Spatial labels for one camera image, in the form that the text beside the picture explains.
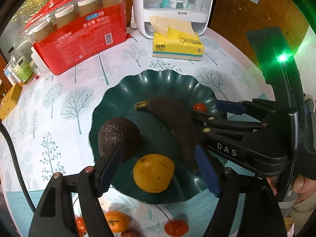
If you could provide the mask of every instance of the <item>green fruit plate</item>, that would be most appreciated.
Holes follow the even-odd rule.
[[[148,204],[183,202],[207,187],[200,173],[193,174],[184,166],[177,139],[166,122],[146,108],[135,110],[134,105],[137,102],[157,96],[173,98],[189,111],[196,103],[204,103],[208,112],[218,112],[214,92],[199,84],[192,76],[180,75],[173,70],[146,70],[139,75],[124,77],[118,85],[105,92],[93,112],[89,140],[94,161],[100,158],[98,134],[103,123],[115,117],[125,117],[139,128],[142,146],[135,156],[118,167],[112,181],[113,187]],[[165,155],[175,163],[175,172],[169,187],[158,194],[141,190],[133,179],[133,167],[137,160],[151,153]]]

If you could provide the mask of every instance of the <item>red package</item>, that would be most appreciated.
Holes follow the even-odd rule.
[[[48,68],[59,75],[81,61],[126,41],[130,35],[126,33],[125,1],[117,5],[100,8],[85,16],[76,18],[67,25],[57,29],[54,15],[71,6],[75,8],[78,0],[63,0],[52,8],[40,11],[24,31],[34,40],[34,48]],[[52,33],[40,42],[36,41],[35,31],[42,23],[53,24]]]

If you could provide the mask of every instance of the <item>avocado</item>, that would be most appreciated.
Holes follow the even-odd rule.
[[[99,130],[98,145],[100,156],[111,155],[113,146],[125,143],[123,162],[133,157],[141,145],[138,127],[126,118],[113,118],[106,121]]]

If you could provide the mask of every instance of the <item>tissue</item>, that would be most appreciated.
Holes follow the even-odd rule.
[[[166,17],[150,16],[155,30],[153,57],[200,61],[204,46],[191,23]]]

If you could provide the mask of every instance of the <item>banana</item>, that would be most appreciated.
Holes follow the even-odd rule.
[[[194,150],[198,144],[202,144],[202,135],[192,120],[191,112],[166,97],[154,97],[135,104],[136,110],[145,107],[168,124],[178,140],[184,164],[192,173],[197,173],[199,169]]]

